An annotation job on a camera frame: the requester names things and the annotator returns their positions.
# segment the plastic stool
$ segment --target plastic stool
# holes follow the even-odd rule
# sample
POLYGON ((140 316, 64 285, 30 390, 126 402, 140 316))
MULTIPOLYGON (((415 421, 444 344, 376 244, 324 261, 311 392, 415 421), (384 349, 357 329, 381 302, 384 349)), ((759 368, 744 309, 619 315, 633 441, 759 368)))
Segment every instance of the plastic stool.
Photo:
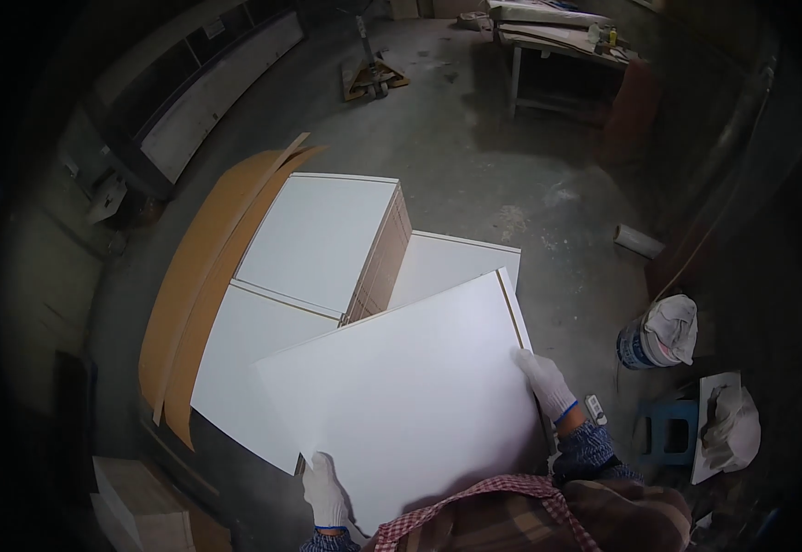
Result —
POLYGON ((640 455, 640 462, 664 464, 667 466, 688 466, 695 458, 698 438, 698 402, 679 400, 671 402, 647 403, 641 401, 637 417, 649 418, 652 439, 650 452, 640 455), (671 420, 684 420, 689 426, 686 450, 684 452, 665 452, 668 444, 668 424, 671 420))

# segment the hand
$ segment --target hand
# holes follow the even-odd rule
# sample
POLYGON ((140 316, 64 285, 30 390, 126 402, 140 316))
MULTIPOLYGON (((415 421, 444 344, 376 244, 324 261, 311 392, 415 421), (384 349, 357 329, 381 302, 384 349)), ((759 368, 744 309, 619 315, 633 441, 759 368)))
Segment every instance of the hand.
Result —
POLYGON ((542 411, 554 425, 557 425, 566 413, 578 404, 576 397, 567 387, 563 374, 552 359, 537 357, 527 349, 517 349, 514 358, 517 367, 530 381, 530 387, 539 399, 542 411))
POLYGON ((303 498, 312 505, 316 529, 345 528, 348 512, 334 464, 323 452, 312 455, 312 466, 303 472, 303 498))

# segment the plastic wrap roll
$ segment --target plastic wrap roll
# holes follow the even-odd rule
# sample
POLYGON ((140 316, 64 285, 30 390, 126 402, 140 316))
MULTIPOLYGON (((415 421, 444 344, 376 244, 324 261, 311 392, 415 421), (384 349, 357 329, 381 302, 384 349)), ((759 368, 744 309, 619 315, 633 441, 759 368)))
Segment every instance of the plastic wrap roll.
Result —
POLYGON ((634 253, 640 253, 647 259, 654 259, 665 248, 660 241, 624 224, 616 226, 616 235, 613 236, 613 241, 622 247, 631 249, 634 253))

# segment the white rag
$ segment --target white rag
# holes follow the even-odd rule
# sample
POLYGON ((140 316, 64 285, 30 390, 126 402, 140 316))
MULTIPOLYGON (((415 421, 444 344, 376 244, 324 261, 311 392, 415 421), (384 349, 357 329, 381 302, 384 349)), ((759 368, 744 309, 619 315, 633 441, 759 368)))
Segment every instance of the white rag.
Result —
POLYGON ((649 310, 644 329, 659 338, 672 359, 691 365, 698 335, 697 314, 695 301, 682 294, 672 295, 649 310))

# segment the bucket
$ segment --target bucket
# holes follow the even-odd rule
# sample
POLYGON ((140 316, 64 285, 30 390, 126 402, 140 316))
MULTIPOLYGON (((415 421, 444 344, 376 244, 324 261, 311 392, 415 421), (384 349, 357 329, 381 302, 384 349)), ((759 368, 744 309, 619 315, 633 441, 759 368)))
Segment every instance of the bucket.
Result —
POLYGON ((669 356, 668 348, 655 334, 643 330, 646 315, 640 316, 622 328, 616 338, 616 355, 630 370, 649 370, 679 364, 669 356))

